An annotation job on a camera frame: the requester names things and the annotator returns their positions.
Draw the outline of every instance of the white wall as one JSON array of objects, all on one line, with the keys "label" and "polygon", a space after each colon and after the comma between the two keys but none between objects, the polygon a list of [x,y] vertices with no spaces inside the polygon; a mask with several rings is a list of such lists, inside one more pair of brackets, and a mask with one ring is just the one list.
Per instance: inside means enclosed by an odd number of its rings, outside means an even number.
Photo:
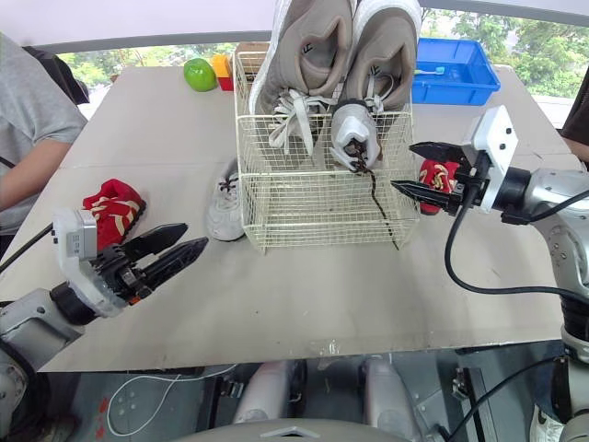
[{"label": "white wall", "polygon": [[[169,34],[270,30],[274,0],[0,0],[0,29],[47,45]],[[589,24],[587,0],[421,0],[423,6]]]}]

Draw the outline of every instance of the wire basket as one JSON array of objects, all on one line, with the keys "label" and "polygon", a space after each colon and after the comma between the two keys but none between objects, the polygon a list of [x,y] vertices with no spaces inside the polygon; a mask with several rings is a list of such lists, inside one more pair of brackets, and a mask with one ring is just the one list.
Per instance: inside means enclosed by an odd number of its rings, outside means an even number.
[{"label": "wire basket", "polygon": [[391,180],[415,180],[410,105],[374,115],[382,161],[370,174],[353,174],[331,155],[331,116],[312,115],[316,140],[310,157],[303,141],[289,139],[289,153],[268,138],[282,116],[251,115],[248,96],[265,52],[236,52],[237,159],[244,230],[259,250],[269,247],[390,242],[397,248],[419,221],[415,202]]}]

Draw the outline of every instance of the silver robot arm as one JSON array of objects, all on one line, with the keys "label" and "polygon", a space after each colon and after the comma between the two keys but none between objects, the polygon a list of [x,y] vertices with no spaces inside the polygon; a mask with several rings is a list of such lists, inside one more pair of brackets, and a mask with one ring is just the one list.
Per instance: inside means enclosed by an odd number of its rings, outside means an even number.
[{"label": "silver robot arm", "polygon": [[185,224],[156,227],[122,246],[97,254],[97,228],[87,211],[60,210],[53,242],[67,282],[39,288],[0,310],[0,439],[10,433],[12,415],[36,372],[84,334],[92,320],[113,317],[149,296],[200,256],[207,238],[172,247],[144,269],[135,263],[173,246]]},{"label": "silver robot arm", "polygon": [[561,442],[589,442],[589,195],[552,210],[589,190],[589,173],[581,170],[510,168],[517,145],[505,107],[488,110],[476,124],[471,141],[462,146],[419,143],[411,150],[422,157],[460,164],[457,185],[443,193],[414,181],[393,181],[410,198],[456,215],[467,195],[483,212],[502,212],[502,221],[531,225],[548,245],[564,324],[562,340],[568,357],[555,362],[552,401],[567,423]]}]

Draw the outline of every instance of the blue plastic bin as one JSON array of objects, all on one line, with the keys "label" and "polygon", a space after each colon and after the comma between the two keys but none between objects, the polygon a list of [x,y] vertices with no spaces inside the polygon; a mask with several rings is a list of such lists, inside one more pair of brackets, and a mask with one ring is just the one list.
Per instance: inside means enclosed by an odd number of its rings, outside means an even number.
[{"label": "blue plastic bin", "polygon": [[501,87],[477,41],[420,39],[417,68],[432,72],[440,66],[445,68],[441,76],[414,77],[414,103],[481,106]]}]

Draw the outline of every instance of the white table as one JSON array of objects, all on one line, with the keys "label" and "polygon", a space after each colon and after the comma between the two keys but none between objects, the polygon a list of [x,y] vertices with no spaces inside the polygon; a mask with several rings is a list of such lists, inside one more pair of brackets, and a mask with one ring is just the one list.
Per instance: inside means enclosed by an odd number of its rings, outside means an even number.
[{"label": "white table", "polygon": [[[579,169],[513,71],[498,68],[520,147],[514,165]],[[480,107],[415,106],[415,141],[459,143]],[[148,202],[135,232],[186,222],[206,234],[211,187],[236,149],[231,93],[192,92],[180,68],[132,68],[117,80],[18,232],[11,250],[46,226],[52,209],[77,207],[116,177]],[[190,269],[115,319],[96,320],[50,371],[124,370],[266,361],[558,338],[552,295],[490,297],[445,273],[452,218],[424,217],[401,251],[390,244],[256,252],[244,239],[212,240]],[[363,263],[363,278],[349,263]],[[486,286],[554,285],[532,227],[468,216],[456,240],[457,272]],[[50,238],[0,275],[0,299],[62,282]]]}]

